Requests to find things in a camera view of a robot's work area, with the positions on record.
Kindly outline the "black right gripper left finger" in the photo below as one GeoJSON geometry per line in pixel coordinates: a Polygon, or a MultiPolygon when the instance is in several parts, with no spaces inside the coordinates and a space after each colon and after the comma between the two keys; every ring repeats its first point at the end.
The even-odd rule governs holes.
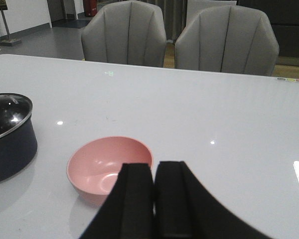
{"type": "Polygon", "coordinates": [[[145,163],[124,163],[117,181],[82,239],[151,239],[153,181],[145,163]]]}

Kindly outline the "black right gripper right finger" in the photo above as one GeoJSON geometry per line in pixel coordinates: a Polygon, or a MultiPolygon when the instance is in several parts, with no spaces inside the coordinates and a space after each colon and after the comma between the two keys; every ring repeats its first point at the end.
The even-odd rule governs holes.
{"type": "Polygon", "coordinates": [[[183,161],[161,161],[154,188],[159,239],[267,238],[224,207],[183,161]]]}

